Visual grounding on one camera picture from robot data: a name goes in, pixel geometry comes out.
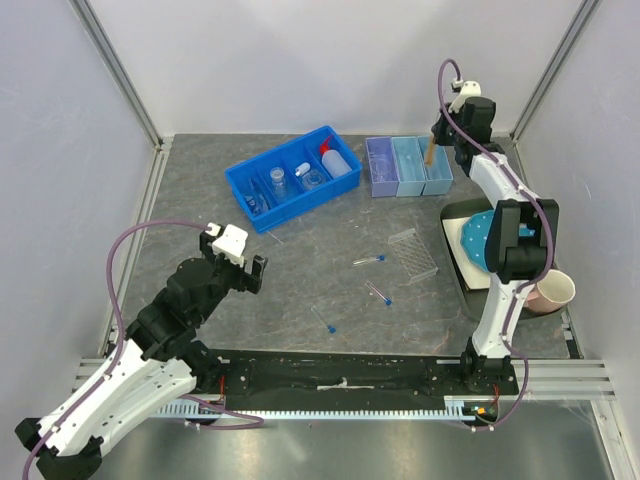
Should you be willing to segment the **light blue tray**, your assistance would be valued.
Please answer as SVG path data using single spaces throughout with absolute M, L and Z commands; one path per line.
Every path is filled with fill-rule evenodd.
M 453 173 L 445 149 L 442 146 L 436 145 L 433 162 L 431 165 L 427 165 L 425 154 L 427 153 L 431 138 L 428 136 L 418 136 L 417 140 L 420 148 L 419 164 L 425 176 L 422 195 L 437 196 L 447 194 L 453 183 Z
M 423 154 L 415 136 L 392 137 L 398 171 L 397 197 L 421 196 L 426 184 Z

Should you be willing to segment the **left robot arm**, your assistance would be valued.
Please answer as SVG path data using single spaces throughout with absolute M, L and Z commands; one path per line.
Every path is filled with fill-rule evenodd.
M 200 257 L 183 261 L 136 319 L 118 327 L 115 350 L 90 378 L 50 414 L 18 424 L 27 466 L 46 479 L 88 479 L 166 404 L 222 385 L 229 365 L 196 333 L 230 291 L 259 292 L 267 261 L 245 259 L 247 237 L 215 223 L 200 233 Z

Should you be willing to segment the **blue divided plastic bin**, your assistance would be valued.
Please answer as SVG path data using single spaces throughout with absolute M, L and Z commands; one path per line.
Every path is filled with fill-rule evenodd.
M 349 173 L 339 178 L 332 178 L 321 163 L 319 147 L 329 136 L 331 136 L 330 147 L 337 150 L 351 167 Z M 320 170 L 327 181 L 313 190 L 305 190 L 294 175 L 294 169 L 304 162 L 309 162 L 312 168 Z M 281 167 L 285 171 L 289 197 L 283 203 L 277 201 L 271 189 L 270 170 L 274 167 Z M 358 187 L 361 171 L 360 160 L 345 141 L 330 126 L 322 126 L 228 168 L 225 176 L 233 195 L 249 218 L 254 230 L 258 233 L 266 233 Z M 245 203 L 245 196 L 249 193 L 250 177 L 256 178 L 261 183 L 272 204 L 269 212 L 257 217 L 251 214 Z

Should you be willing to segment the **blue safety goggles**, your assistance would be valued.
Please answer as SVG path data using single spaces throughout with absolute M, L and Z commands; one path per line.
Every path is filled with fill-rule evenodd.
M 263 215 L 272 209 L 266 190 L 256 178 L 250 177 L 248 179 L 248 190 L 249 193 L 245 196 L 245 203 L 253 216 Z

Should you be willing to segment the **red cap wash bottle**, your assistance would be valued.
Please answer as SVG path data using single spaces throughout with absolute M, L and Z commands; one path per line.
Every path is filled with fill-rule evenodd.
M 327 137 L 319 147 L 321 163 L 332 178 L 339 178 L 351 171 L 351 167 L 343 156 L 330 147 L 331 136 Z

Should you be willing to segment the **light blue middle tray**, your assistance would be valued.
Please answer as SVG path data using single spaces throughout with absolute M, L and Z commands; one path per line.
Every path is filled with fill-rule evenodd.
M 426 184 L 423 154 L 415 136 L 392 137 L 398 171 L 397 197 L 421 196 Z

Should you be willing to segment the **clear glass jar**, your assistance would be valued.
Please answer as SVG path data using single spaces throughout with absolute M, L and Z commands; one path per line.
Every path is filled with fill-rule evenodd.
M 289 197 L 285 171 L 281 167 L 274 167 L 270 170 L 270 180 L 272 192 L 279 203 L 286 202 Z

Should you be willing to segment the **test tube blue cap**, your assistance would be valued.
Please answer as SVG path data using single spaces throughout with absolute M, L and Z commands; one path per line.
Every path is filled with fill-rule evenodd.
M 390 306 L 392 304 L 392 300 L 390 297 L 385 295 L 376 285 L 374 285 L 371 281 L 367 280 L 364 285 L 370 290 L 373 295 L 379 297 L 386 306 Z
M 336 328 L 325 318 L 325 316 L 316 305 L 313 305 L 310 310 L 315 318 L 321 322 L 321 324 L 327 329 L 330 334 L 336 333 Z
M 362 266 L 362 265 L 367 265 L 367 264 L 383 262 L 383 261 L 385 261 L 385 259 L 386 259 L 385 255 L 369 256 L 369 257 L 365 257 L 365 258 L 354 260 L 352 262 L 352 265 L 353 266 Z

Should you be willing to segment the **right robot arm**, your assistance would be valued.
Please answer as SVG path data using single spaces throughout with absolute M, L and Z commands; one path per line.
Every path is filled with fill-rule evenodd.
M 552 266 L 559 217 L 557 202 L 526 187 L 492 141 L 495 113 L 495 102 L 482 96 L 459 106 L 441 101 L 432 127 L 434 143 L 454 148 L 456 162 L 493 207 L 484 247 L 490 287 L 457 371 L 460 386 L 473 394 L 494 384 L 517 390 L 508 385 L 515 380 L 512 337 L 527 296 Z

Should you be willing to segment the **purple small tray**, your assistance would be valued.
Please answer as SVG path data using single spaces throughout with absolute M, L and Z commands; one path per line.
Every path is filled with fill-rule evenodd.
M 369 164 L 371 196 L 373 198 L 395 197 L 399 179 L 391 138 L 370 137 L 365 139 Z

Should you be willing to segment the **pink mug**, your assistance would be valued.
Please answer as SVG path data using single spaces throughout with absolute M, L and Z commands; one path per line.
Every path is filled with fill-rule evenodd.
M 567 305 L 575 295 L 572 278 L 560 270 L 550 269 L 529 293 L 524 307 L 535 314 L 549 314 Z

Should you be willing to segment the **small glass beaker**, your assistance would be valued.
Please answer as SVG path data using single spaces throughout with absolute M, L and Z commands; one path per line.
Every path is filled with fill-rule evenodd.
M 370 171 L 374 183 L 394 181 L 395 167 L 389 155 L 372 155 L 369 158 Z

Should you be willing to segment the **light blue right tray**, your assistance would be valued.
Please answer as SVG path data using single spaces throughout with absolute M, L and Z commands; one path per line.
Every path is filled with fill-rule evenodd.
M 419 164 L 425 176 L 422 195 L 437 196 L 447 194 L 453 183 L 453 173 L 445 149 L 442 146 L 436 145 L 433 162 L 431 165 L 427 165 L 425 154 L 427 153 L 431 138 L 428 136 L 418 136 L 417 140 L 420 148 Z

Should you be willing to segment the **blue dotted plate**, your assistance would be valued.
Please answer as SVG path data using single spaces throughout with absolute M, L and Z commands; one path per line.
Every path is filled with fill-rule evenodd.
M 485 247 L 488 240 L 494 211 L 486 210 L 472 215 L 461 228 L 460 245 L 468 259 L 478 268 L 488 273 Z

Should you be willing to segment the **glass flask white stopper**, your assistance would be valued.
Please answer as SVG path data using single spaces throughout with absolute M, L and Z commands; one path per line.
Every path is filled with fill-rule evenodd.
M 320 170 L 312 168 L 309 162 L 299 164 L 294 169 L 294 175 L 307 191 L 313 190 L 327 181 L 326 176 Z

